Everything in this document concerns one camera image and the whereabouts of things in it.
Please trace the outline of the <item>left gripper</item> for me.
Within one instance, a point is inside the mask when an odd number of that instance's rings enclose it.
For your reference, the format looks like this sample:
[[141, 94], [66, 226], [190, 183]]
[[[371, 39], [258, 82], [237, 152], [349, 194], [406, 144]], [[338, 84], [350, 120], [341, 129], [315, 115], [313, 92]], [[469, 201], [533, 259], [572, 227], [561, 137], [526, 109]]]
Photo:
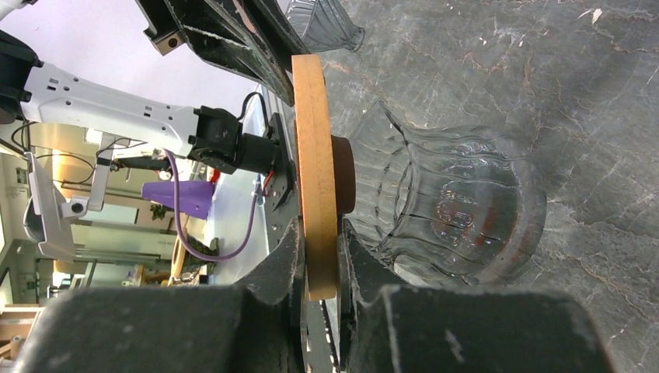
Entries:
[[145, 36], [163, 56], [187, 45], [206, 63], [295, 104], [291, 58], [310, 54], [278, 1], [138, 1]]

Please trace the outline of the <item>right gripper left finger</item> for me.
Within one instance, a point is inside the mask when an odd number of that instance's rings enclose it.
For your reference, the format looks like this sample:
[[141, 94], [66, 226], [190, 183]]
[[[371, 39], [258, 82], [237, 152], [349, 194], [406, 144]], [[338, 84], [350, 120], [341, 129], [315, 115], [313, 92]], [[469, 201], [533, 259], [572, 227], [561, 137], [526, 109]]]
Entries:
[[305, 244], [278, 247], [227, 286], [85, 288], [53, 300], [17, 372], [303, 372]]

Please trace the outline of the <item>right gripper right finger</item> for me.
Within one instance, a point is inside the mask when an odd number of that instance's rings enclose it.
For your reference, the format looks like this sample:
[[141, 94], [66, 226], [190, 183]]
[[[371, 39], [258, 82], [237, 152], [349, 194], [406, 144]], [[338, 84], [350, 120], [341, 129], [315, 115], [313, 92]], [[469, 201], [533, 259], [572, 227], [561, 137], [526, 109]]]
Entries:
[[347, 219], [337, 240], [346, 372], [610, 372], [588, 312], [557, 291], [404, 281]]

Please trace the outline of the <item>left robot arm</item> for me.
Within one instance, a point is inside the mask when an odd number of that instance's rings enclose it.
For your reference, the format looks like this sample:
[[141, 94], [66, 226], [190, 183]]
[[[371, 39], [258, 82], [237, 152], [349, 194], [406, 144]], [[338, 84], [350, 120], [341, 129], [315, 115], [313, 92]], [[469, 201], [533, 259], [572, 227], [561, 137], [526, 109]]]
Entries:
[[[266, 86], [295, 102], [291, 59], [308, 49], [275, 1], [140, 1], [154, 43], [186, 44], [211, 66]], [[159, 103], [87, 81], [1, 35], [1, 122], [16, 120], [93, 128], [148, 142], [231, 174], [271, 170], [280, 146], [247, 134], [239, 117], [207, 106]]]

